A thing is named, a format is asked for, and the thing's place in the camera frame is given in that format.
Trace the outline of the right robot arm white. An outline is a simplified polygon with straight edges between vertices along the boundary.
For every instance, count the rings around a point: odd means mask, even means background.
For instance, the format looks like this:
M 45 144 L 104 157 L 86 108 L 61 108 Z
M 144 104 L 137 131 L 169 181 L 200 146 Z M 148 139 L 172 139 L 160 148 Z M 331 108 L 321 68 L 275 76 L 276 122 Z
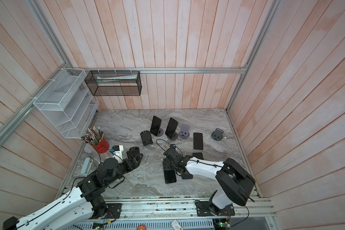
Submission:
M 229 204 L 245 206 L 255 186 L 255 179 L 237 163 L 228 158 L 223 162 L 211 162 L 182 154 L 171 146 L 164 156 L 172 164 L 172 169 L 182 179 L 192 179 L 194 175 L 203 176 L 218 182 L 220 191 L 213 194 L 210 206 L 224 209 Z

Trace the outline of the teal smartphone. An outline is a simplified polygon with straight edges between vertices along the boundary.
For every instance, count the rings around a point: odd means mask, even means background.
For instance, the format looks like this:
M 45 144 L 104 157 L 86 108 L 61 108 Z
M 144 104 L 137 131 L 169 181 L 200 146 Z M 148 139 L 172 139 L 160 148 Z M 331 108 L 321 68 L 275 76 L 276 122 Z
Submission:
M 178 127 L 178 121 L 173 118 L 170 118 L 166 131 L 165 131 L 166 136 L 171 137 L 173 133 L 176 132 L 177 127 Z

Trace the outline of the silver-edged smartphone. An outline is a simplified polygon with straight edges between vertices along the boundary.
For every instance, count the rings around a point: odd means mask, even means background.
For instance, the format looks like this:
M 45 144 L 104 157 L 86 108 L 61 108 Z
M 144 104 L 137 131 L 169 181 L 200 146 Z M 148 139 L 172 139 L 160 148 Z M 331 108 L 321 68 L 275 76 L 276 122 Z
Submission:
M 202 133 L 194 133 L 193 134 L 194 139 L 194 149 L 195 150 L 203 150 L 203 134 Z

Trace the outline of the purple round stand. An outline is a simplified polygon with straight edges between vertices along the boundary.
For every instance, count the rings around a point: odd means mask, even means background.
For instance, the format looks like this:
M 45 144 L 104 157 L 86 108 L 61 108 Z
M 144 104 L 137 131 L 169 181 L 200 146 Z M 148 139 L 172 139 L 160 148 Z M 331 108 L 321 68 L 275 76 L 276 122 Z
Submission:
M 181 126 L 180 132 L 178 133 L 178 137 L 183 140 L 187 140 L 190 136 L 189 130 L 190 126 L 183 124 Z

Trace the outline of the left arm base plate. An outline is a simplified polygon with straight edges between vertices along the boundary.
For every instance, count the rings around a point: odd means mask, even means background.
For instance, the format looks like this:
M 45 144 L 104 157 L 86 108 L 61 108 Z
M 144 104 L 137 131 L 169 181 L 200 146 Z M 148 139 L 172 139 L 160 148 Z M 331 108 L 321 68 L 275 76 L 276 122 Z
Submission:
M 121 203 L 107 203 L 106 219 L 119 219 L 121 215 Z

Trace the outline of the green-edged smartphone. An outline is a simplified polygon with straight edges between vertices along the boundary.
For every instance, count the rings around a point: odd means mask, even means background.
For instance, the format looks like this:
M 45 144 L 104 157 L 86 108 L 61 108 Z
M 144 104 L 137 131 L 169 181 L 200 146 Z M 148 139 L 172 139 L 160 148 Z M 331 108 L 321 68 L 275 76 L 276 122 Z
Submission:
M 197 159 L 204 160 L 202 152 L 194 152 L 192 155 L 193 155 L 193 157 L 195 157 Z

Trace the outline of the purple smartphone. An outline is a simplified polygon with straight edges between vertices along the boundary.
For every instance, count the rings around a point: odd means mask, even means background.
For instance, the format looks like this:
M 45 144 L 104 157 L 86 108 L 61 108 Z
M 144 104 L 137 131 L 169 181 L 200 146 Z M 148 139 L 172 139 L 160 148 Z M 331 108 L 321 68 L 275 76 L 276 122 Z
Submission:
M 166 184 L 176 183 L 176 173 L 174 170 L 164 170 L 164 180 Z

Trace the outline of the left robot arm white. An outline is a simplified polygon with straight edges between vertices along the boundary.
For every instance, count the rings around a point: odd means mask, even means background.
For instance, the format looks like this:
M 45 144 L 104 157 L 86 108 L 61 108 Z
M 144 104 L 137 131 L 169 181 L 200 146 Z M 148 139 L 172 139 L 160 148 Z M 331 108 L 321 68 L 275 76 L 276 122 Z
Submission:
M 73 224 L 86 220 L 103 218 L 108 211 L 102 197 L 106 188 L 137 169 L 143 154 L 138 147 L 127 152 L 127 158 L 107 158 L 98 168 L 82 177 L 69 192 L 34 213 L 22 217 L 7 219 L 4 230 L 64 230 Z

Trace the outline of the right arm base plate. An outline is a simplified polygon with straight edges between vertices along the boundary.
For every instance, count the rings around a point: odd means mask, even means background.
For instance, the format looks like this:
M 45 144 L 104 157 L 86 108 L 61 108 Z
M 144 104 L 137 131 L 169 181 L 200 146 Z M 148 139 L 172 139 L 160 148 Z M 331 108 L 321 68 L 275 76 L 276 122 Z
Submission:
M 235 216 L 235 211 L 232 206 L 227 206 L 224 209 L 216 207 L 210 201 L 200 201 L 195 200 L 196 213 L 199 217 L 208 217 L 208 216 Z

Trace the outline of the black folding phone stand front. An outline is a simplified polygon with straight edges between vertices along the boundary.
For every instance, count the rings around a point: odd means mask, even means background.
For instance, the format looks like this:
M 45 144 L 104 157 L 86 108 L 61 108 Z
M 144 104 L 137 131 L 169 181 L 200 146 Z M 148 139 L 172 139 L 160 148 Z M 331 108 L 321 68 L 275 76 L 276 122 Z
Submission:
M 181 174 L 181 177 L 182 177 L 182 179 L 187 180 L 187 179 L 192 179 L 193 175 L 188 173 L 188 172 L 185 172 L 185 173 Z

